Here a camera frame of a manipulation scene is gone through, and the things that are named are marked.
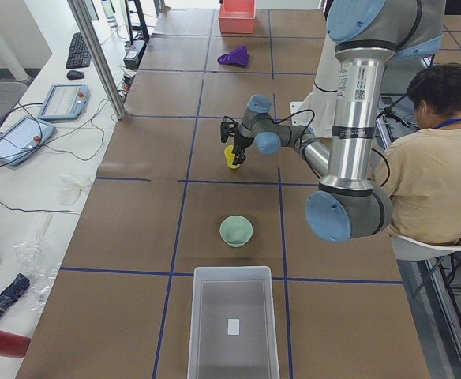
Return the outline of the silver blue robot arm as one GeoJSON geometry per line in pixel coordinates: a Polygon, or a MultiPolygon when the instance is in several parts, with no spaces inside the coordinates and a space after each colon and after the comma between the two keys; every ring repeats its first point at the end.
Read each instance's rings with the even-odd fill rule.
{"type": "Polygon", "coordinates": [[[305,216],[318,238],[345,242],[390,223],[392,203],[367,177],[382,77],[390,60],[440,49],[444,11],[442,1],[335,1],[313,91],[299,107],[307,121],[275,122],[269,98],[255,95],[240,121],[221,122],[222,140],[234,142],[235,163],[245,161],[251,145],[265,155],[289,147],[317,173],[305,216]]]}

